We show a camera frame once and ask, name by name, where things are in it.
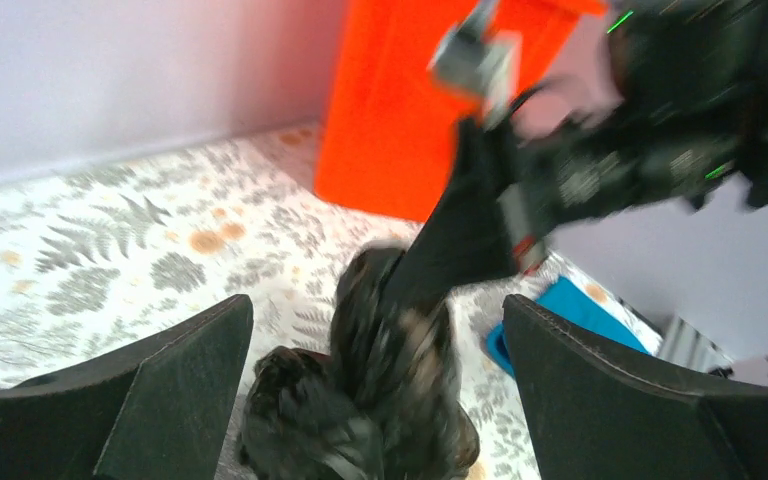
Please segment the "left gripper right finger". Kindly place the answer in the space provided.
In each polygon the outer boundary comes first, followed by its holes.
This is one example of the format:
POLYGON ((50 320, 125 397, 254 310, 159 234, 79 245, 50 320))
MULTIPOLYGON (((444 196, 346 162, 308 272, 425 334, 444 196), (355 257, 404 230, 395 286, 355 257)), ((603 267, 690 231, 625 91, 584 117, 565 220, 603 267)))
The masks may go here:
POLYGON ((521 295, 503 327, 542 478, 768 479, 767 386, 640 353, 521 295))

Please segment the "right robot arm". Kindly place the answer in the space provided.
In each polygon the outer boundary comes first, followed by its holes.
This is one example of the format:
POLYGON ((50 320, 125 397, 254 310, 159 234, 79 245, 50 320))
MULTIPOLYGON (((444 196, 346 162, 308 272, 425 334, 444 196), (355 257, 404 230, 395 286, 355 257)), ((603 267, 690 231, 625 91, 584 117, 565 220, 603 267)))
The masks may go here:
POLYGON ((768 205, 768 1, 618 1, 606 32, 621 102, 569 114, 523 138, 514 116, 549 78, 521 92, 518 47, 491 34, 497 5, 480 1, 441 39, 429 65, 441 84, 478 97, 457 125, 449 182, 379 288, 386 309, 527 272, 558 227, 681 197, 700 209, 733 174, 746 203, 768 205))

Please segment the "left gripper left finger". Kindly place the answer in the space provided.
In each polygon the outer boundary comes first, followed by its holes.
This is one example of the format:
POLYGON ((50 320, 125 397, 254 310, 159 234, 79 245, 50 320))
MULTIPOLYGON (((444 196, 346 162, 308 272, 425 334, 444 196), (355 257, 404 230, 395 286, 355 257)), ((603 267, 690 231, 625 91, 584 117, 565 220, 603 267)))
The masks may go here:
POLYGON ((252 331, 252 302, 237 294, 0 389, 0 480, 212 478, 252 331))

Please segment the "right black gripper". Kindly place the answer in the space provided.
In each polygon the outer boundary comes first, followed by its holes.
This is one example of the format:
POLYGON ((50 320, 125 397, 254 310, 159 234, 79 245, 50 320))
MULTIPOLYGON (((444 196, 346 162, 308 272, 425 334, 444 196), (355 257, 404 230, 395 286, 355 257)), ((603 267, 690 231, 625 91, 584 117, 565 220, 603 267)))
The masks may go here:
POLYGON ((448 184, 382 287, 382 303, 416 306, 533 272, 562 225, 673 198, 701 209, 741 147, 732 118, 741 100, 742 89, 730 87, 683 107, 625 101, 603 118, 574 111, 518 146, 510 123, 486 130, 462 118, 448 184))

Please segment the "black trash bag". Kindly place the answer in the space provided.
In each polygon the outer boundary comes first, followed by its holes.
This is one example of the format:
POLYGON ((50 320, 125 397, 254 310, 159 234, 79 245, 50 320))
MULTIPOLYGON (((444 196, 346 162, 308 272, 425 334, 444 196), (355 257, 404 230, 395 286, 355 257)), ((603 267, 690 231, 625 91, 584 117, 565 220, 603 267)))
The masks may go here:
POLYGON ((478 461, 447 301, 381 301, 403 256, 388 245, 352 259, 327 353, 279 345, 255 363, 236 457, 257 478, 463 479, 478 461))

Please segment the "orange plastic trash bin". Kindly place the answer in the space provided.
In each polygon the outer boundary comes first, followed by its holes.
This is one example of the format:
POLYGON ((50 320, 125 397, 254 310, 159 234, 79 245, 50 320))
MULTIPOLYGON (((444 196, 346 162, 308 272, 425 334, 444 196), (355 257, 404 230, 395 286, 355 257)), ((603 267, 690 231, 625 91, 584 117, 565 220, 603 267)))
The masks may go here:
POLYGON ((423 221, 446 185, 454 123, 475 107, 427 69, 469 0, 349 4, 313 191, 366 212, 423 221))

